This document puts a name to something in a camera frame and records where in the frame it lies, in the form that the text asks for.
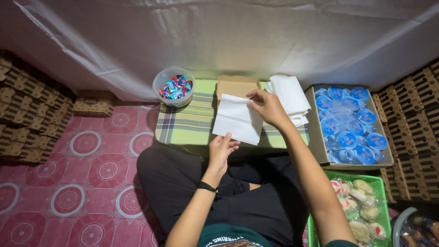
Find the white backdrop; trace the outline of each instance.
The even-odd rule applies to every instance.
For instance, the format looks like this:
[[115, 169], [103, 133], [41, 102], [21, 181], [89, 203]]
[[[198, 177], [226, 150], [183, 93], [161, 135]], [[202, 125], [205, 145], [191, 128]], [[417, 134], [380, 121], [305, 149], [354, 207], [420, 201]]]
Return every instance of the white backdrop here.
[[4, 0], [0, 46], [122, 100], [157, 100], [172, 65], [373, 90], [439, 56], [438, 13], [437, 0]]

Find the leg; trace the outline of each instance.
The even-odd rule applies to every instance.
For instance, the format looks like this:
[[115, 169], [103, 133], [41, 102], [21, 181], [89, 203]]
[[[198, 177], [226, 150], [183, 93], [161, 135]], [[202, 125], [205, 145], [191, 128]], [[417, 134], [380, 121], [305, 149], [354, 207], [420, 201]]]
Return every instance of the leg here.
[[[163, 144], [155, 144], [139, 155], [139, 180], [166, 236], [194, 195], [207, 164], [200, 157]], [[224, 176], [218, 191], [219, 204], [209, 213], [214, 220], [215, 215], [220, 215], [216, 212], [223, 209], [222, 197], [248, 191], [248, 183]]]
[[230, 223], [257, 231], [274, 246], [301, 246], [309, 213], [288, 156], [257, 157], [237, 170], [235, 178], [264, 183], [230, 199]]

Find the black bracelet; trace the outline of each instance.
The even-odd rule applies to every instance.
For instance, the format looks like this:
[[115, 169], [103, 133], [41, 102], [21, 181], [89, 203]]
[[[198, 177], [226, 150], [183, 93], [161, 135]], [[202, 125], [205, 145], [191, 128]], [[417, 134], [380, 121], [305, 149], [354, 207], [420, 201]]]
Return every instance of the black bracelet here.
[[212, 192], [218, 193], [218, 189], [213, 188], [213, 187], [210, 186], [208, 183], [205, 183], [205, 182], [203, 182], [203, 181], [200, 181], [200, 182], [197, 184], [197, 189], [206, 189], [206, 190], [208, 190], [208, 191], [212, 191]]

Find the white cloth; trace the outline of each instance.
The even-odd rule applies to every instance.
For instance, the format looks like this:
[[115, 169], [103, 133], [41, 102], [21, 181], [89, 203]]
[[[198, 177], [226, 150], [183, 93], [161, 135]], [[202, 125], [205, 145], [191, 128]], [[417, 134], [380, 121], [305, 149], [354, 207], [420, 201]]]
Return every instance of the white cloth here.
[[311, 106], [295, 76], [274, 75], [270, 77], [265, 89], [279, 97], [282, 107], [296, 127], [308, 123], [305, 115]]
[[212, 134], [225, 136], [227, 132], [231, 132], [235, 140], [258, 145], [263, 119], [253, 108], [247, 106], [248, 102], [252, 100], [222, 94]]

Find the yellow green cloth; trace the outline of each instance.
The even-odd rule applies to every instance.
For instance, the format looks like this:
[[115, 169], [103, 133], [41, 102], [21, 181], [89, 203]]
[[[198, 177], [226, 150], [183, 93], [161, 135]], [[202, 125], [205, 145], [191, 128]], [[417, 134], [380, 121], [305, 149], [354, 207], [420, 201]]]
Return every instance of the yellow green cloth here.
[[[191, 153], [193, 153], [191, 148], [208, 145], [215, 137], [212, 134], [212, 128], [217, 108], [216, 83], [217, 80], [196, 80], [192, 101], [185, 107], [172, 108], [162, 103], [155, 130], [157, 140], [165, 144], [183, 146]], [[306, 125], [298, 127], [298, 130], [305, 143], [308, 144], [309, 136]], [[241, 146], [255, 147], [244, 143]], [[257, 147], [286, 148], [279, 131], [266, 123], [263, 124], [261, 139]]]

